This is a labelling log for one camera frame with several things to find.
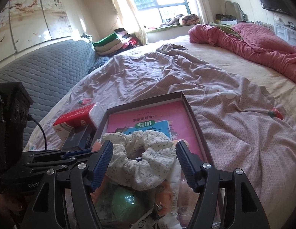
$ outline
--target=blue quilted sofa cover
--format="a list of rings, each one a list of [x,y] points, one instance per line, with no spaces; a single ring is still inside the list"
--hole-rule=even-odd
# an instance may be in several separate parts
[[[34,104],[29,113],[40,121],[94,65],[95,52],[84,40],[66,40],[30,52],[0,69],[1,82],[22,82]],[[27,123],[25,147],[36,124]]]

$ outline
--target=blue gripper pad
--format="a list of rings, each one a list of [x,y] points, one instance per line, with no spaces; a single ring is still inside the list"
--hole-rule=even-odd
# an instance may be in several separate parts
[[[113,144],[106,140],[100,150],[92,154],[86,164],[88,165],[88,173],[86,175],[86,187],[92,193],[101,186],[111,158],[113,156]]]
[[[68,159],[69,157],[77,156],[79,154],[89,153],[91,151],[92,151],[92,148],[78,150],[78,151],[65,152],[65,154],[63,155],[63,157],[61,157],[61,159]]]
[[[184,141],[179,141],[176,146],[177,159],[180,162],[187,184],[196,192],[197,181],[201,179],[200,166],[203,164],[198,155],[192,154]]]

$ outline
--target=strawberry print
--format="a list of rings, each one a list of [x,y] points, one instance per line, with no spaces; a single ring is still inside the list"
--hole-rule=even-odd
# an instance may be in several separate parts
[[[273,118],[273,117],[276,117],[276,118],[279,118],[281,120],[283,120],[283,115],[278,111],[277,108],[273,107],[269,110],[268,112],[268,115]]]
[[[78,101],[78,104],[79,105],[86,105],[86,104],[88,104],[90,101],[91,101],[92,99],[81,99],[80,101]]]

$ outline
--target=folded clothes pile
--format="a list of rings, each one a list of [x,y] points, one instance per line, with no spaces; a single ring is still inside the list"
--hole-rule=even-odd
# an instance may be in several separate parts
[[[115,30],[115,33],[110,34],[93,45],[99,56],[112,57],[135,48],[137,43],[138,41],[129,35],[124,28],[119,28]]]

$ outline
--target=camera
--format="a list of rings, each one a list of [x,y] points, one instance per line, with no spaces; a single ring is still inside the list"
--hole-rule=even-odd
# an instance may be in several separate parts
[[[21,158],[24,128],[32,104],[22,83],[0,83],[0,176]],[[0,180],[0,193],[4,188]]]

